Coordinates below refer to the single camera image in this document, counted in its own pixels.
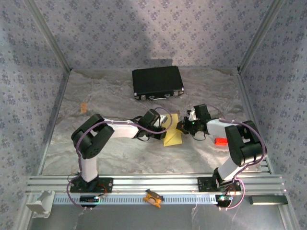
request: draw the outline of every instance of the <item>small orange object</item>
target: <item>small orange object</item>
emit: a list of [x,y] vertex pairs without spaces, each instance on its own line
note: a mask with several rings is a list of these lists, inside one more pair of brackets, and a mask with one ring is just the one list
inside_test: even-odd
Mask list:
[[81,103],[81,113],[85,114],[87,109],[87,104],[86,103]]
[[214,140],[214,143],[217,146],[226,146],[226,145],[228,145],[227,138],[216,138]]

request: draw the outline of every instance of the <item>yellow folder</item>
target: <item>yellow folder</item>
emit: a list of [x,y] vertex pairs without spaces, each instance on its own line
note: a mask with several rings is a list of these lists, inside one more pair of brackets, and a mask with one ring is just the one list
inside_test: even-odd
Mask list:
[[[162,124],[162,127],[167,128],[171,122],[170,116],[167,116],[167,121]],[[173,122],[172,126],[166,132],[166,136],[163,139],[163,146],[179,145],[182,144],[181,132],[176,129],[178,123],[178,114],[172,114]]]

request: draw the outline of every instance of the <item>patterned wall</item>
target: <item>patterned wall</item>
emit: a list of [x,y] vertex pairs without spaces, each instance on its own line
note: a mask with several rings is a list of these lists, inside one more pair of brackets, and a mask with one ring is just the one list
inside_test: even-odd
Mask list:
[[24,3],[0,0],[0,229],[36,173],[63,70]]
[[272,0],[35,0],[72,68],[236,67]]
[[276,173],[307,229],[307,1],[288,0],[244,73]]

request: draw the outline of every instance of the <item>red object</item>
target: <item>red object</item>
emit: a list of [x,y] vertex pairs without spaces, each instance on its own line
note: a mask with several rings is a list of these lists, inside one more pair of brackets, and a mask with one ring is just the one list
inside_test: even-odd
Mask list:
[[216,138],[214,143],[217,146],[226,146],[228,144],[227,138]]

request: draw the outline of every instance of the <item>black briefcase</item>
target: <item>black briefcase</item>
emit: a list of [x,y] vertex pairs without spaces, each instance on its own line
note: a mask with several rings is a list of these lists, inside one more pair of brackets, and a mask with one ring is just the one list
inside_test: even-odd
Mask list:
[[177,66],[132,71],[134,98],[145,101],[179,96],[184,92]]

